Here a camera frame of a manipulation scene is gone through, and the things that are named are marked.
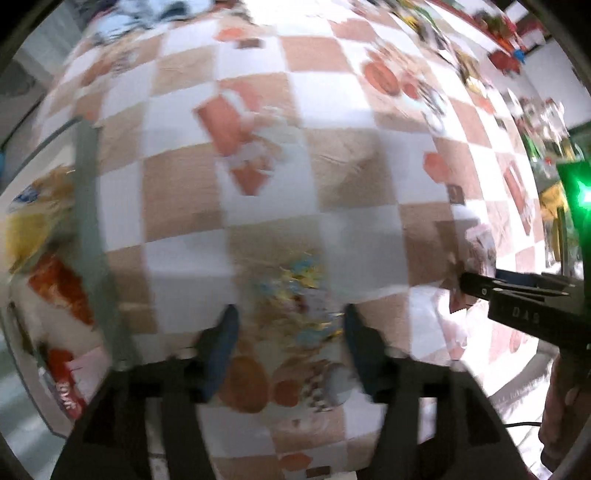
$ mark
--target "printed food image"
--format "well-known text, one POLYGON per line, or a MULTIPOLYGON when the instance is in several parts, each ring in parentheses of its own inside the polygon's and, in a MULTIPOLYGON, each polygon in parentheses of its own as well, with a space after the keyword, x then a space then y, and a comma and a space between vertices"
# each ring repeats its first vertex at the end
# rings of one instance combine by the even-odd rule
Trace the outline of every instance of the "printed food image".
POLYGON ((311 462, 312 458, 307 456, 304 452, 298 452, 281 457, 279 460, 279 466, 288 472, 297 472, 298 470, 303 470, 308 467, 311 462))
POLYGON ((94 325, 82 279, 55 254, 45 254, 29 278, 29 286, 56 307, 70 311, 86 325, 94 325))
POLYGON ((258 413, 269 402, 269 382, 262 365, 249 356, 234 357, 219 391, 220 399, 241 413, 258 413))

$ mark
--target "red package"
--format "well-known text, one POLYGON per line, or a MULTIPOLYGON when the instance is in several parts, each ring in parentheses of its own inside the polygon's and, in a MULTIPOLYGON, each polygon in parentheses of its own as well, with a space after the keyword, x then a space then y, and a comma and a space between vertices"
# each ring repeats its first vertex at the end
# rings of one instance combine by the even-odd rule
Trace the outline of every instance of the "red package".
POLYGON ((76 388, 72 373, 66 365, 74 360, 68 350, 50 349, 47 352, 47 368, 56 383, 59 399, 67 414, 73 420, 78 420, 86 408, 86 402, 76 388))
POLYGON ((56 254, 45 254, 40 258, 29 278, 29 286, 52 305, 69 310, 82 323, 95 324, 82 279, 56 254))

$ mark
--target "white wall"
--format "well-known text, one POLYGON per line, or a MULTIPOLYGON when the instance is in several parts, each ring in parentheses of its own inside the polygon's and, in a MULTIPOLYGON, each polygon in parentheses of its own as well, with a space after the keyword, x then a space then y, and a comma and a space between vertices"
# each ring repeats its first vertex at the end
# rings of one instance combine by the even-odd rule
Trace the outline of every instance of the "white wall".
POLYGON ((490 14, 498 14, 501 10, 491 2, 485 0, 456 0, 468 15, 474 15, 480 10, 486 10, 490 14))
POLYGON ((527 11, 526 7, 521 5, 519 2, 513 2, 511 5, 505 8, 505 15, 509 17, 513 23, 525 17, 528 13, 529 12, 527 11))
POLYGON ((556 41, 528 55, 523 69, 542 99, 563 103, 568 128, 591 120, 591 95, 577 80, 570 60, 556 41))

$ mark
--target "floor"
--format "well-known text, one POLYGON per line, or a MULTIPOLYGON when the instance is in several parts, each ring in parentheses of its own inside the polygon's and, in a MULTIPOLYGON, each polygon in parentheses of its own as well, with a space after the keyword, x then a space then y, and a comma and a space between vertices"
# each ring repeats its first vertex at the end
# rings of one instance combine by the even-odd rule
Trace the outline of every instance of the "floor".
POLYGON ((34 480, 49 480, 65 440, 40 417, 0 333, 0 433, 34 480))
POLYGON ((31 129, 37 116, 36 107, 17 128, 4 148, 4 170, 0 176, 0 193, 3 192, 14 178, 22 163, 32 152, 30 139, 31 129))

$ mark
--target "checkered tablecloth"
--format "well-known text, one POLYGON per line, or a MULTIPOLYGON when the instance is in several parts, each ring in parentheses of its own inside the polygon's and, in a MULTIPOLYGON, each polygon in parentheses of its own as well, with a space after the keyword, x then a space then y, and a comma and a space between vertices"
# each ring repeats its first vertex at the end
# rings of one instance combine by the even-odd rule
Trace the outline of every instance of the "checkered tablecloth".
MULTIPOLYGON (((499 92, 490 100, 493 113, 385 11, 269 27, 218 12, 111 46, 83 40, 34 128, 39 142, 74 115, 102 127, 102 242, 145 362, 190 345, 226 304, 238 304, 248 322, 253 279, 308 252, 321 259, 334 297, 357 303, 390 345, 432 362, 460 348, 493 391, 517 373, 515 358, 533 355, 535 340, 488 320, 485 304, 451 315, 440 287, 465 257, 471 226, 491 224, 497 266, 507 270, 540 271, 544 238, 517 129, 499 92), (240 36, 259 45, 240 44, 240 36), (388 80, 368 73, 384 42, 444 94, 444 133, 430 130, 412 92, 389 95, 388 80), (271 166, 266 154, 246 151, 252 138, 244 140, 236 120, 263 111, 279 112, 278 131, 289 136, 271 166), (426 171, 431 153, 447 166, 439 183, 426 171), (529 223, 508 171, 533 201, 529 223), (467 341, 457 340, 460 330, 467 341), (495 364, 502 378, 489 377, 495 364)), ((254 144, 273 149, 264 139, 254 144)), ((343 350, 334 355, 346 362, 343 350)), ((362 468, 382 415, 359 391, 297 422, 200 408, 226 480, 362 468)))

